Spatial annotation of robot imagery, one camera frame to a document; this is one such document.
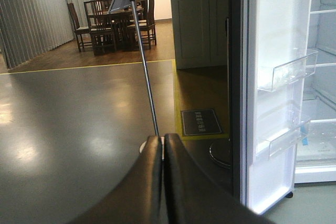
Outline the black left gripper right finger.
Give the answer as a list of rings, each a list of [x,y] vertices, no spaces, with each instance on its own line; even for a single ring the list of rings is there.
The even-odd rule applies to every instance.
[[[169,223],[271,223],[212,181],[176,133],[164,136],[164,190]]]

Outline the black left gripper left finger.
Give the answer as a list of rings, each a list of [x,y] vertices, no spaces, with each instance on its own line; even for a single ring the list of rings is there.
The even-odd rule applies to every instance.
[[[161,182],[162,142],[150,136],[122,181],[70,223],[159,223]]]

